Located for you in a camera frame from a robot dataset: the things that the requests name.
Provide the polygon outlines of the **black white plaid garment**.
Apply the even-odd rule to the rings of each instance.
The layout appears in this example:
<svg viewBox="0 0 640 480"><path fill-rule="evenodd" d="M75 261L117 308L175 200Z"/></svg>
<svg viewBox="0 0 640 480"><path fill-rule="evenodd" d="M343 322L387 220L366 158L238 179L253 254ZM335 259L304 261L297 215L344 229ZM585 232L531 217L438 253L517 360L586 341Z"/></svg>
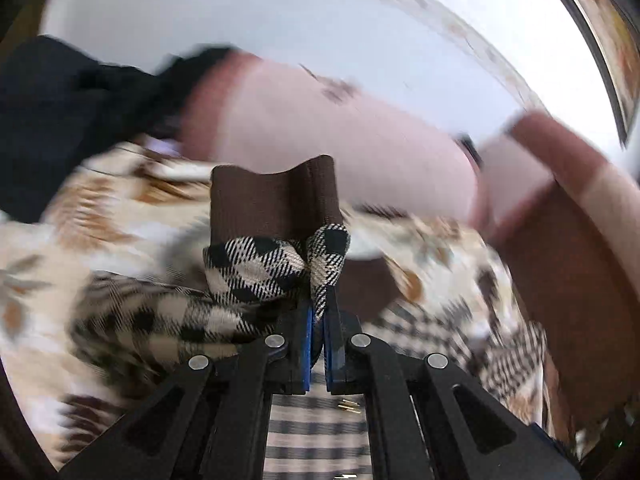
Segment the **black white plaid garment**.
<svg viewBox="0 0 640 480"><path fill-rule="evenodd" d="M342 307L340 281L350 233L336 197L334 165L319 156L280 174L221 166L212 174L209 243L203 252L209 298L234 313L253 311L274 332L281 313L311 304L310 386L271 398L265 463L258 479L376 479L366 401L326 388L326 293ZM214 362L232 358L211 359Z"/></svg>

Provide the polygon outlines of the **cream leaf print blanket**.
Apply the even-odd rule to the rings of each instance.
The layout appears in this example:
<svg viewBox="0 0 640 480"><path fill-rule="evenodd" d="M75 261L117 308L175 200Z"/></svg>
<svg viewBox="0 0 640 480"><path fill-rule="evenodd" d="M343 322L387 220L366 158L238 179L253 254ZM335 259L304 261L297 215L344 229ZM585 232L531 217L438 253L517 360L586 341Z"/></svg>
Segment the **cream leaf print blanket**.
<svg viewBox="0 0 640 480"><path fill-rule="evenodd" d="M84 162L34 224L1 223L1 357L30 429L63 466L180 362L265 333L209 298L209 174L124 145ZM544 330L508 268L445 219L343 204L342 307L406 356L440 352L542 424Z"/></svg>

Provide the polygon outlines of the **pink upholstered headboard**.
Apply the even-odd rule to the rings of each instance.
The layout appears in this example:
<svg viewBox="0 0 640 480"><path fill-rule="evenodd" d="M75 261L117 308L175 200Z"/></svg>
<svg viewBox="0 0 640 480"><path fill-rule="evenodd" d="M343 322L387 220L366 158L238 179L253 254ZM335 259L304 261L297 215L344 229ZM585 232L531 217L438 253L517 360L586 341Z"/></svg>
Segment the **pink upholstered headboard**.
<svg viewBox="0 0 640 480"><path fill-rule="evenodd" d="M344 80L234 52L198 81L180 114L183 156L271 174L334 159L345 202L445 217L480 229L480 168L452 136Z"/></svg>

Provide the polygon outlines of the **dark navy cloth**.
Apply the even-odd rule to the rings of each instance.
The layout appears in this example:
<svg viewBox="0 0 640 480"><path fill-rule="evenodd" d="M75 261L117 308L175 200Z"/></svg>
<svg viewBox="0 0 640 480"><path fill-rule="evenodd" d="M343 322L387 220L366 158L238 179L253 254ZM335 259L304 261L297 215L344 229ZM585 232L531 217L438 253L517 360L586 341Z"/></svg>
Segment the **dark navy cloth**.
<svg viewBox="0 0 640 480"><path fill-rule="evenodd" d="M140 134L173 139L196 84L235 50L176 56L160 72L101 63L37 36L1 65L1 209L37 222L85 159Z"/></svg>

